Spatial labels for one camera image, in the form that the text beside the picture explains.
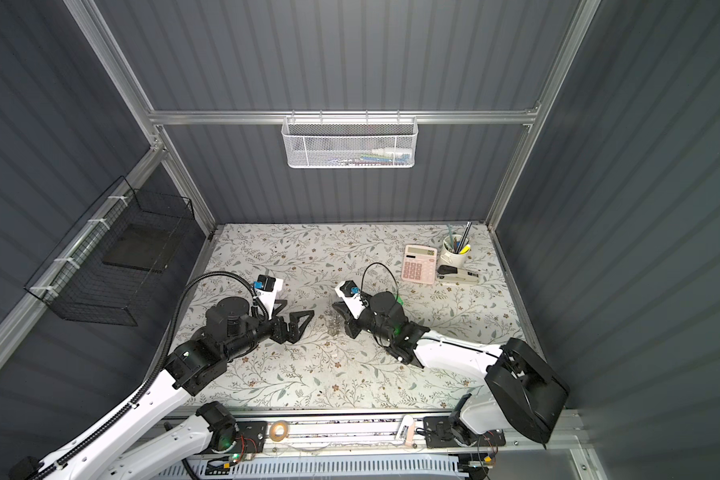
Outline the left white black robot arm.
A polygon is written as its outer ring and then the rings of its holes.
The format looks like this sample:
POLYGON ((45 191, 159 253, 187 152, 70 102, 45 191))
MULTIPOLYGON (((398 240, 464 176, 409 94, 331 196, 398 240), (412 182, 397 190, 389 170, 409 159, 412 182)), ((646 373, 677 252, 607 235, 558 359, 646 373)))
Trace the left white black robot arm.
POLYGON ((210 307, 205 325, 170 353, 163 368, 77 438, 42 459, 26 457, 9 471, 11 479, 95 479, 150 427, 196 396, 227 365, 266 339, 297 343, 314 317, 312 310, 276 315, 260 302, 227 297, 210 307))

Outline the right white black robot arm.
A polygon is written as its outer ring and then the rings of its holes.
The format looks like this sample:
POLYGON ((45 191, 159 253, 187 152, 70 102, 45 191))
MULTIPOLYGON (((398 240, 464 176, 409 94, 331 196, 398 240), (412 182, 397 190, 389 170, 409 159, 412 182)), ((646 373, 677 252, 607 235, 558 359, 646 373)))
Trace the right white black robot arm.
POLYGON ((480 344, 441 334, 409 320, 395 294, 368 295, 354 283, 335 289, 333 309, 355 338, 371 334, 403 365, 440 369, 485 383, 488 392, 461 397, 448 417, 455 441, 472 446, 490 432, 511 428, 525 438, 549 442, 570 387, 525 341, 480 344))

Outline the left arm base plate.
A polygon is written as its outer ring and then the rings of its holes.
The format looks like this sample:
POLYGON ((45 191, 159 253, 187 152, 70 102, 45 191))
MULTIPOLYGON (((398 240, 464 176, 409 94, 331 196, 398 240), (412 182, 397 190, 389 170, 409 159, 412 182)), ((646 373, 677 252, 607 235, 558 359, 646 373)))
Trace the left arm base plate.
POLYGON ((209 448, 218 454, 244 455, 262 451, 267 434, 265 421, 243 421, 223 426, 212 437, 209 448))

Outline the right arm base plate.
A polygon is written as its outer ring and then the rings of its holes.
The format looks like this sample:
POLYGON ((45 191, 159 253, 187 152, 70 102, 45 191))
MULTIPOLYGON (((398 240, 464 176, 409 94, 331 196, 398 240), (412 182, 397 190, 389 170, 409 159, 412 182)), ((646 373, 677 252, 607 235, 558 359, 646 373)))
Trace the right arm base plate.
POLYGON ((506 438, 502 430, 489 430, 476 434, 461 423, 451 420, 449 416, 425 416, 423 427, 417 432, 425 439, 428 448, 450 447, 503 447, 506 438))

